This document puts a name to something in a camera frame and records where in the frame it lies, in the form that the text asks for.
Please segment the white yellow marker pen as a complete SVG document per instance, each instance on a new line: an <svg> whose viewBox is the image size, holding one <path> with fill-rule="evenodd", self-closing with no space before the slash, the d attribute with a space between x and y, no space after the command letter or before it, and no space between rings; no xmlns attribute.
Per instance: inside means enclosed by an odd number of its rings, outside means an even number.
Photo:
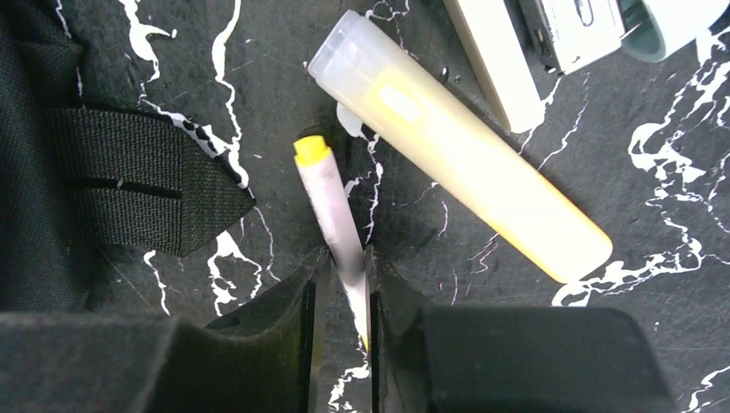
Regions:
<svg viewBox="0 0 730 413"><path fill-rule="evenodd" d="M321 135L294 142L294 161L353 313L356 332L369 350L365 253L332 149Z"/></svg>

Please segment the orange highlighter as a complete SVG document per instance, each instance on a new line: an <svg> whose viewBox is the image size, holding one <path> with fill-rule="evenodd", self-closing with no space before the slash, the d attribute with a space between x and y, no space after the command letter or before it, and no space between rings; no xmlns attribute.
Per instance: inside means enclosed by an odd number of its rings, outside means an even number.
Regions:
<svg viewBox="0 0 730 413"><path fill-rule="evenodd" d="M374 22L343 13L308 66L316 84L560 283L609 237Z"/></svg>

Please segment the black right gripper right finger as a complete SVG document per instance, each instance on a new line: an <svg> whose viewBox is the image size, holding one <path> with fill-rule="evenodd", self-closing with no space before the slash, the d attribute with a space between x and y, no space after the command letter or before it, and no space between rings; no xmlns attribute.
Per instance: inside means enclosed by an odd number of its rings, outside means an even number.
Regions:
<svg viewBox="0 0 730 413"><path fill-rule="evenodd" d="M368 250L376 412L671 412L652 344L613 308L439 305Z"/></svg>

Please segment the black backpack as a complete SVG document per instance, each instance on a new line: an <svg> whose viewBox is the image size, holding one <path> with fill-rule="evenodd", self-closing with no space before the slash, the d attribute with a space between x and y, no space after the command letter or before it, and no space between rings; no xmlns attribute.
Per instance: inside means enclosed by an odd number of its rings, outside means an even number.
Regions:
<svg viewBox="0 0 730 413"><path fill-rule="evenodd" d="M42 1L1 4L1 308L78 311L99 245L186 256L254 200L183 130L73 95L82 47Z"/></svg>

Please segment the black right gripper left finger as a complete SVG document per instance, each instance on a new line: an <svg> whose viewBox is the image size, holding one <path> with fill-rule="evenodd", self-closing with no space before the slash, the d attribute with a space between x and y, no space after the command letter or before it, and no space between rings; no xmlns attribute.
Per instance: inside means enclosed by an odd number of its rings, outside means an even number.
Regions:
<svg viewBox="0 0 730 413"><path fill-rule="evenodd" d="M179 317L4 313L4 412L312 412L331 261L206 326Z"/></svg>

